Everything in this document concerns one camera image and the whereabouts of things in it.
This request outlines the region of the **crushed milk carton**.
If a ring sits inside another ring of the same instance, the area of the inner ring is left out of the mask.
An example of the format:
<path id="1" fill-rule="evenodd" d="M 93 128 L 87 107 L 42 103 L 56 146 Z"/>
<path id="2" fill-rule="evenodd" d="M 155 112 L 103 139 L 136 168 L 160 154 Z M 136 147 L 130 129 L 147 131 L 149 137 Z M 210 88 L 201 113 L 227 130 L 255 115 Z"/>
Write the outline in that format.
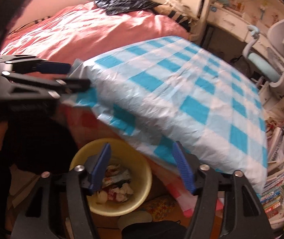
<path id="1" fill-rule="evenodd" d="M 102 180 L 102 188 L 106 188 L 110 185 L 122 182 L 122 181 L 130 181 L 131 180 L 131 174 L 128 169 L 121 170 L 119 173 L 104 177 Z"/>

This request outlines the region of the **red snack bag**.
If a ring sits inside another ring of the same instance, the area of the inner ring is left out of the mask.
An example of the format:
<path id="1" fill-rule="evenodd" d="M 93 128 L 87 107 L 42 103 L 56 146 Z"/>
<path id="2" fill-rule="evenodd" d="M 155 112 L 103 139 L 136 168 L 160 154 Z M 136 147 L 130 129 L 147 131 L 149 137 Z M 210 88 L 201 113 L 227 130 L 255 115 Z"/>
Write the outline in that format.
<path id="1" fill-rule="evenodd" d="M 107 201 L 122 203 L 128 200 L 127 193 L 119 187 L 108 189 L 106 193 Z"/>

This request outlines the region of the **white tissue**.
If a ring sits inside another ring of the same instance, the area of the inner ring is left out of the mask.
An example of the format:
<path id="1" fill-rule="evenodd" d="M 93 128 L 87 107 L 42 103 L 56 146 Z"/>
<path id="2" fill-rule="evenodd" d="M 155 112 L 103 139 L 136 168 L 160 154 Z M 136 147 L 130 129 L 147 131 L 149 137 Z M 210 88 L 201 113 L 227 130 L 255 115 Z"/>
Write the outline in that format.
<path id="1" fill-rule="evenodd" d="M 118 190 L 118 194 L 123 194 L 123 195 L 133 195 L 134 192 L 132 188 L 130 187 L 129 183 L 124 183 L 121 188 Z"/>

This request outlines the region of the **yellow trash bin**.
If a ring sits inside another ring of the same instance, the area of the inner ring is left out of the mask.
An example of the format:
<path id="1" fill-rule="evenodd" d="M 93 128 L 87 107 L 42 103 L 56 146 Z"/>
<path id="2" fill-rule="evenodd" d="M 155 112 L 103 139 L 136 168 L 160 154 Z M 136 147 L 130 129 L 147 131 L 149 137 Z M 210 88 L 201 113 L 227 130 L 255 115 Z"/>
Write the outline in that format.
<path id="1" fill-rule="evenodd" d="M 84 165 L 109 145 L 111 158 L 100 188 L 88 196 L 90 211 L 101 216 L 122 216 L 136 210 L 149 195 L 152 171 L 146 158 L 118 139 L 98 139 L 83 146 L 73 158 L 70 169 Z"/>

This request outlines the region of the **blue checkered plastic tablecloth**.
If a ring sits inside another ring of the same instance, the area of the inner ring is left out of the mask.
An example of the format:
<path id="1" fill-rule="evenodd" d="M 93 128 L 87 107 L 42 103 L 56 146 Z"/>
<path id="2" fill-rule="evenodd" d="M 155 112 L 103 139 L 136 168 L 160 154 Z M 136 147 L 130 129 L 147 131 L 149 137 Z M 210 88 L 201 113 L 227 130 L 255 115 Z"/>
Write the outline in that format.
<path id="1" fill-rule="evenodd" d="M 132 147 L 173 169 L 175 141 L 223 173 L 241 170 L 256 193 L 267 176 L 266 127 L 258 91 L 234 67 L 177 36 L 138 42 L 75 61 L 91 83 L 71 104 Z"/>

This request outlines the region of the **pink bed quilt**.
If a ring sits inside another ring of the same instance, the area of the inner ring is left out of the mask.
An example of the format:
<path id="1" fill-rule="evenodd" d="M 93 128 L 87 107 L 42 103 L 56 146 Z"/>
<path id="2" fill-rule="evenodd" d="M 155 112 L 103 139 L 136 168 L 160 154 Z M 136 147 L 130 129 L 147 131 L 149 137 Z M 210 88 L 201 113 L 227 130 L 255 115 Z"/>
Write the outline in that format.
<path id="1" fill-rule="evenodd" d="M 177 62 L 188 32 L 174 20 L 148 11 L 108 16 L 95 3 L 76 5 L 9 35 L 2 55 L 33 55 L 53 62 L 80 61 L 91 88 L 66 96 L 58 117 L 79 147 L 102 138 L 157 144 L 165 125 L 177 122 L 183 96 L 184 63 L 175 72 L 160 62 Z"/>

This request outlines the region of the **white book shelf cart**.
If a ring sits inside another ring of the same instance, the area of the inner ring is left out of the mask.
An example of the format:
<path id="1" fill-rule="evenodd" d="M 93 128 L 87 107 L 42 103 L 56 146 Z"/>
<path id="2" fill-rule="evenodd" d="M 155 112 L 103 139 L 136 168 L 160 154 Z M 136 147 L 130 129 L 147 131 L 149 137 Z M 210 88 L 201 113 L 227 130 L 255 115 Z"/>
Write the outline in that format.
<path id="1" fill-rule="evenodd" d="M 267 179 L 260 197 L 271 228 L 284 230 L 284 121 L 267 126 Z"/>

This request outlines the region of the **white paper tote bag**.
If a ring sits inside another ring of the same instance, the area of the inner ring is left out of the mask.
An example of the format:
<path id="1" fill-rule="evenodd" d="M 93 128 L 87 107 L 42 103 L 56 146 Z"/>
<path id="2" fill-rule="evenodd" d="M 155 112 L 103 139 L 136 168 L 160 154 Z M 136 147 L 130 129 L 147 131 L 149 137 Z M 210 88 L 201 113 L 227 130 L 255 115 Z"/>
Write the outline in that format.
<path id="1" fill-rule="evenodd" d="M 274 121 L 277 124 L 284 121 L 284 97 L 281 100 L 272 97 L 263 108 L 266 121 Z"/>

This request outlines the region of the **dark blue jacket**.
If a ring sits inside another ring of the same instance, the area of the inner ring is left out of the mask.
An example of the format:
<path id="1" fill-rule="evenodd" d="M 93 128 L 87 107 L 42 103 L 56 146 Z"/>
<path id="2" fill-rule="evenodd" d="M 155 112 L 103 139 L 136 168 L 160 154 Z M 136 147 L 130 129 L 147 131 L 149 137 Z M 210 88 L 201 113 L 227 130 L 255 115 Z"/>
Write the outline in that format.
<path id="1" fill-rule="evenodd" d="M 98 8 L 105 10 L 108 16 L 153 9 L 161 5 L 152 0 L 95 0 L 94 3 Z"/>

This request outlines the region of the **grey blue office chair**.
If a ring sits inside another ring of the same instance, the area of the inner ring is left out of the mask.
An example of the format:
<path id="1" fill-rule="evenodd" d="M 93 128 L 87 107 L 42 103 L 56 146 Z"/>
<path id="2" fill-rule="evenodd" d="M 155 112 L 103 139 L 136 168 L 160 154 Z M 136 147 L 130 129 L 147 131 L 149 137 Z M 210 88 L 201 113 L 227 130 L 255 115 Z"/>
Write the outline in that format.
<path id="1" fill-rule="evenodd" d="M 266 48 L 268 59 L 254 53 L 253 46 L 259 41 L 260 30 L 248 25 L 252 40 L 242 51 L 242 56 L 252 62 L 269 81 L 270 91 L 277 98 L 284 97 L 284 19 L 272 25 L 266 35 L 270 46 Z"/>

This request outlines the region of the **white desk with drawers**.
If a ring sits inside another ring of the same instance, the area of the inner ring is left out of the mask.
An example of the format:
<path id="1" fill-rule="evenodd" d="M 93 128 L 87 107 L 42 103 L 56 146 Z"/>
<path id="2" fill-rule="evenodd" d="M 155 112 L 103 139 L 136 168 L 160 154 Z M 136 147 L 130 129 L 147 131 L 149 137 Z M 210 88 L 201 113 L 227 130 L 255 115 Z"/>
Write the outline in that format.
<path id="1" fill-rule="evenodd" d="M 229 10 L 211 5 L 206 22 L 228 32 L 241 42 L 252 41 L 247 28 L 250 25 L 249 22 Z M 260 30 L 260 37 L 253 48 L 263 57 L 267 57 L 267 48 L 271 47 L 266 35 L 269 29 L 260 22 L 257 22 L 257 28 Z"/>

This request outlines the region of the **striped beige clothing pile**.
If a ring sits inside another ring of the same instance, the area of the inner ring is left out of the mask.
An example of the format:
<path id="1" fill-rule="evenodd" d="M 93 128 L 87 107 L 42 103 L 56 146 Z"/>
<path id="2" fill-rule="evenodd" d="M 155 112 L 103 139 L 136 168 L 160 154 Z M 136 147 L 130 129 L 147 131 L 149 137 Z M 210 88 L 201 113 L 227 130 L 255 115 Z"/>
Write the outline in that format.
<path id="1" fill-rule="evenodd" d="M 165 3 L 153 8 L 153 11 L 174 20 L 189 33 L 195 31 L 199 20 L 198 16 L 182 0 L 165 0 Z"/>

